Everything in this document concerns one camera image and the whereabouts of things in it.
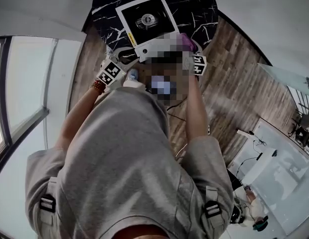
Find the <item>gray t-shirt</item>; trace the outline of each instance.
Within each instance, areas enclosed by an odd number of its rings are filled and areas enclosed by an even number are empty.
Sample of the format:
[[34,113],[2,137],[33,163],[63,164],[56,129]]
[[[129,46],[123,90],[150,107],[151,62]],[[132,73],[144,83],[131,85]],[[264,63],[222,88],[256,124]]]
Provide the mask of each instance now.
[[[67,154],[53,148],[28,158],[26,214],[43,238],[111,239],[146,224],[171,239],[218,238],[229,223],[233,193],[217,140],[191,141],[182,166],[170,148],[165,107],[147,92],[119,88],[93,109]],[[50,177],[57,177],[56,213],[47,233],[38,202]],[[221,228],[205,217],[206,186],[217,189]]]

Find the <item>white cable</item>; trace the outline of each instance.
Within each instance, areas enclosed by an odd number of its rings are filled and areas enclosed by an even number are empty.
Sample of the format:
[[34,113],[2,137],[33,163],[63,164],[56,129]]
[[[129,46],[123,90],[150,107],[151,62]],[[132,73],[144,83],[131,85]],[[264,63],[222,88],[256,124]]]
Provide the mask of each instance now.
[[179,153],[180,153],[187,145],[188,145],[188,144],[186,143],[185,146],[184,146],[181,150],[178,151],[178,153],[176,154],[175,158],[178,157]]

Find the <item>black marble table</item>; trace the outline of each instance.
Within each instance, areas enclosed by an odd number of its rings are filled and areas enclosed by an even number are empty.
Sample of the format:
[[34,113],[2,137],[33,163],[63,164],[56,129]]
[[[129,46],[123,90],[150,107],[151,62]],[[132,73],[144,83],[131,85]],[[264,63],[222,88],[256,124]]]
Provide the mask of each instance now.
[[[104,42],[113,50],[132,47],[117,15],[116,7],[134,0],[93,0],[94,25]],[[180,33],[195,40],[204,49],[212,40],[217,24],[215,0],[165,0]]]

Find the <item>gray shirt sleeve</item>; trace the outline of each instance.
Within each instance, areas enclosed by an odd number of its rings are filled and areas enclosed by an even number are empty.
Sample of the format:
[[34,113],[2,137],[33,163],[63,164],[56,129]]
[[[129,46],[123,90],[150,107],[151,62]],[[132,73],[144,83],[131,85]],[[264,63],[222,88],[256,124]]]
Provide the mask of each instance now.
[[33,208],[40,197],[46,193],[50,177],[57,177],[64,166],[65,157],[66,153],[62,149],[52,148],[35,152],[27,159],[25,211],[33,229]]
[[217,189],[222,216],[226,215],[228,224],[233,211],[233,191],[217,139],[211,136],[193,139],[181,165],[193,179],[204,200],[206,186]]

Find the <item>black pants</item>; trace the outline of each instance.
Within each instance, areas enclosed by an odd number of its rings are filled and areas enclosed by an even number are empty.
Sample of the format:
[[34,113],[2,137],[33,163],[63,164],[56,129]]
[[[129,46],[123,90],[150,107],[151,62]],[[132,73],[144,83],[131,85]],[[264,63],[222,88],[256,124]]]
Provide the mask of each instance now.
[[228,174],[229,174],[229,177],[230,177],[230,181],[231,181],[231,184],[232,184],[233,191],[235,191],[237,188],[240,188],[242,186],[242,183],[228,169],[227,169],[227,171],[228,171]]

